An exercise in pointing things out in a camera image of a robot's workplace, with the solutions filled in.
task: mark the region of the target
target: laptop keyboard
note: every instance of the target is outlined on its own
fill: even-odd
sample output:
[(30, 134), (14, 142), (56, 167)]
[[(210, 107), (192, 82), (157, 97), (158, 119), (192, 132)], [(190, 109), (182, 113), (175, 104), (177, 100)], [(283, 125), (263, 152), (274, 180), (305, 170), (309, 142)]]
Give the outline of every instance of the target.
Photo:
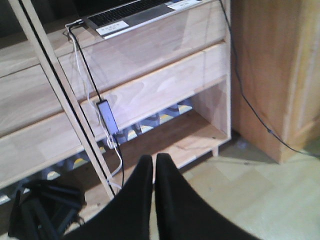
[(98, 27), (140, 13), (144, 10), (167, 3), (170, 0), (140, 0), (109, 11), (89, 17)]

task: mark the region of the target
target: wooden panel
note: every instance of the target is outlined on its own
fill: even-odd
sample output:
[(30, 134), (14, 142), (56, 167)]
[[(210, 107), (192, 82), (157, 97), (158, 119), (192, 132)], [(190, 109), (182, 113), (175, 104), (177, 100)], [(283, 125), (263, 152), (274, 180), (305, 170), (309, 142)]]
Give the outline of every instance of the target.
[(16, 35), (0, 38), (0, 47), (10, 44), (0, 49), (0, 77), (39, 64), (36, 53), (28, 41), (24, 40), (11, 45), (12, 42), (17, 41), (16, 37), (21, 38)]
[(82, 150), (65, 113), (4, 136), (0, 138), (0, 189)]
[[(210, 83), (219, 71), (219, 65), (213, 64), (217, 58), (215, 46), (204, 51), (204, 79)], [(218, 85), (208, 88), (192, 97), (193, 109), (209, 121), (217, 129), (231, 137), (231, 66), (230, 66), (230, 45), (225, 44), (224, 52), (221, 51), (221, 62), (225, 68), (225, 80)]]
[[(160, 70), (102, 94), (109, 101), (119, 129), (126, 128), (181, 100), (209, 88), (224, 78), (226, 68), (226, 44), (210, 48), (212, 57), (207, 65), (214, 70), (210, 78), (204, 78), (204, 53), (198, 52)], [(95, 110), (87, 101), (82, 103), (94, 135), (103, 132)]]
[(0, 137), (61, 111), (40, 65), (0, 77)]
[[(232, 29), (244, 92), (267, 125), (283, 137), (293, 61), (297, 51), (300, 0), (232, 1)], [(279, 159), (280, 143), (269, 134), (232, 79), (232, 126), (247, 140)]]
[[(97, 37), (83, 28), (74, 32), (82, 46)], [(224, 35), (224, 19), (219, 2), (210, 1), (89, 45), (83, 51), (95, 82), (103, 91), (204, 49), (222, 40)], [(70, 52), (72, 44), (66, 43), (66, 38), (62, 40), (64, 42), (61, 45), (65, 47), (68, 44)], [(72, 52), (61, 56), (59, 61), (76, 96), (81, 99), (84, 97), (84, 87), (74, 55)]]
[(203, 118), (229, 136), (227, 84), (227, 80), (224, 80), (195, 95), (192, 97), (192, 106)]

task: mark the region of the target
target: black object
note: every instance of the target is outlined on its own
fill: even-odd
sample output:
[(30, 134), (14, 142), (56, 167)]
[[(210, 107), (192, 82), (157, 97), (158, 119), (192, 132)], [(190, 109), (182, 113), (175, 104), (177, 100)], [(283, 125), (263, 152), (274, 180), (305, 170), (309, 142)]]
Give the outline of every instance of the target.
[(29, 196), (20, 203), (20, 191), (13, 204), (8, 236), (20, 240), (59, 240), (67, 227), (79, 219), (83, 195), (55, 181), (36, 180), (24, 185)]
[(166, 153), (156, 158), (155, 208), (160, 240), (258, 240), (211, 208)]
[(63, 240), (148, 240), (153, 162), (143, 155), (122, 190), (94, 218)]

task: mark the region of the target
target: wooden shelving unit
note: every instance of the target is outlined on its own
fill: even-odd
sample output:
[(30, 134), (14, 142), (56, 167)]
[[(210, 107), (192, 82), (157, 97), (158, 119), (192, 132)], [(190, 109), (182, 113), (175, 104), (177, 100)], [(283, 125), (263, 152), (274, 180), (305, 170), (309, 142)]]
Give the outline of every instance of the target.
[[(87, 144), (94, 145), (93, 151), (104, 168), (118, 161), (108, 151), (105, 163), (96, 144), (104, 137), (103, 131), (85, 99), (73, 45), (63, 35), (67, 20), (51, 23), (54, 30), (45, 33), (30, 0), (22, 1), (32, 15), (70, 102), (66, 101), (47, 59), (33, 39), (28, 23), (23, 21), (19, 5), (15, 0), (9, 1), (16, 8), (29, 41), (0, 49), (5, 66), (0, 71), (0, 82), (10, 97), (6, 105), (8, 114), (0, 125), (0, 166), (4, 170), (0, 174), (0, 188), (83, 150), (89, 152), (103, 181), (86, 141), (89, 139)], [(225, 4), (230, 11), (229, 1)], [(123, 144), (125, 158), (168, 152), (177, 166), (182, 167), (210, 151), (217, 155), (219, 146), (231, 138), (230, 42), (217, 0), (204, 0), (188, 10), (109, 40), (84, 27), (75, 29), (74, 33), (120, 129), (192, 97), (192, 112)], [(22, 110), (15, 107), (21, 100)], [(97, 101), (93, 91), (90, 100)], [(79, 115), (80, 123), (70, 106)], [(90, 135), (87, 140), (80, 124)]]

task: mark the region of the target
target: wooden furniture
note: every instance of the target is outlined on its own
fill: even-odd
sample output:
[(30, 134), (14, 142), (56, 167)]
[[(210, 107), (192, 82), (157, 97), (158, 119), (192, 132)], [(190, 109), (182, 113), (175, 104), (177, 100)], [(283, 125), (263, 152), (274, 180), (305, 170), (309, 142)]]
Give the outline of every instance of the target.
[[(302, 149), (320, 136), (320, 2), (233, 1), (232, 29), (249, 101), (286, 143)], [(270, 135), (232, 79), (232, 126), (278, 162), (294, 152)]]
[[(86, 150), (112, 198), (98, 165), (109, 173), (107, 165), (117, 159), (112, 151), (107, 152), (105, 161), (102, 159), (96, 141), (105, 136), (86, 100), (73, 45), (63, 35), (64, 24), (75, 19), (51, 23), (48, 29), (54, 26), (54, 30), (45, 32), (31, 1), (22, 0), (41, 47), (18, 1), (9, 2), (31, 44), (22, 41), (0, 50), (6, 53), (1, 54), (6, 55), (6, 67), (0, 78), (7, 83), (5, 92), (17, 92), (9, 94), (11, 105), (6, 108), (12, 116), (8, 116), (7, 126), (0, 127), (0, 165), (5, 170), (0, 175), (0, 188)], [(229, 1), (225, 1), (225, 8), (229, 13)], [(226, 33), (217, 0), (204, 0), (108, 40), (85, 27), (74, 30), (120, 130), (192, 97), (192, 112), (124, 144), (124, 155), (134, 158), (138, 153), (139, 157), (143, 153), (155, 156), (168, 152), (182, 167), (210, 151), (218, 154), (218, 147), (231, 138), (230, 42)], [(20, 100), (23, 111), (16, 109)], [(90, 100), (97, 101), (92, 89)]]

